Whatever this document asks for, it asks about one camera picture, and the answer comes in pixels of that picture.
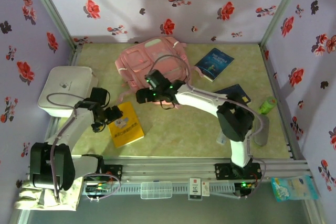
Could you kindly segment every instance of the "yellow book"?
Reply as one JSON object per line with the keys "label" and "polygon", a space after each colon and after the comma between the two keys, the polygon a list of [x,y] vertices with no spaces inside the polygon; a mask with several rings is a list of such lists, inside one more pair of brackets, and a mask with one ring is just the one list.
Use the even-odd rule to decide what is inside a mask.
{"label": "yellow book", "polygon": [[145,136],[131,102],[118,105],[123,116],[110,123],[109,129],[116,148],[130,144]]}

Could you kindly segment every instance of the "green cylinder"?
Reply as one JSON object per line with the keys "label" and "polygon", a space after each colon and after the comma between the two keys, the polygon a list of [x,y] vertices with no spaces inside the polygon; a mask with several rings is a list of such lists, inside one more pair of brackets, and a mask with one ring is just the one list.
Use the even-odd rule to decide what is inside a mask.
{"label": "green cylinder", "polygon": [[276,105],[278,101],[274,97],[268,97],[266,101],[259,107],[258,113],[266,115],[268,114]]}

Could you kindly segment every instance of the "blue packet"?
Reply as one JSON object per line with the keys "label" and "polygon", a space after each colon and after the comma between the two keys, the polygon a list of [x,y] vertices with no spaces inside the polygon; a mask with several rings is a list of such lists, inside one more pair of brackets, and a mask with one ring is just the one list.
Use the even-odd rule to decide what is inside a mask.
{"label": "blue packet", "polygon": [[308,175],[293,178],[272,178],[272,188],[277,202],[300,199],[318,199],[313,182]]}

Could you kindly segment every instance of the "white plastic container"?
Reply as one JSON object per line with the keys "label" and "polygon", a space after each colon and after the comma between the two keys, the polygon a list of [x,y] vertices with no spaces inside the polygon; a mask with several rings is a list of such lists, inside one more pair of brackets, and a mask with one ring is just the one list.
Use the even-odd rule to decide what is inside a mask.
{"label": "white plastic container", "polygon": [[141,199],[169,199],[172,196],[173,185],[171,181],[141,183]]}
{"label": "white plastic container", "polygon": [[[48,102],[47,95],[51,93],[69,93],[83,98],[90,97],[93,87],[98,85],[98,78],[89,67],[60,66],[53,68],[38,99],[38,106],[51,116],[68,118],[72,109],[56,106]],[[51,101],[74,106],[80,98],[70,95],[56,94],[49,98]]]}

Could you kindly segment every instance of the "book cover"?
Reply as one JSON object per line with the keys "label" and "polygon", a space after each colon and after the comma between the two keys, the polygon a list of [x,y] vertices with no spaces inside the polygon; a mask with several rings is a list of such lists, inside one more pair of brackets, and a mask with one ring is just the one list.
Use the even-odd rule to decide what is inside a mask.
{"label": "book cover", "polygon": [[116,148],[130,144],[145,136],[132,103],[121,103],[118,105],[118,108],[123,113],[122,118],[119,118],[108,125]]}
{"label": "book cover", "polygon": [[231,56],[217,48],[213,48],[195,66],[201,70],[206,79],[214,81],[233,60],[234,58]]}
{"label": "book cover", "polygon": [[249,103],[251,102],[251,98],[248,97],[248,95],[245,93],[245,91],[241,88],[239,84],[232,85],[228,88],[224,88],[221,90],[216,91],[217,94],[231,94],[233,92],[236,92],[241,95],[244,102]]}

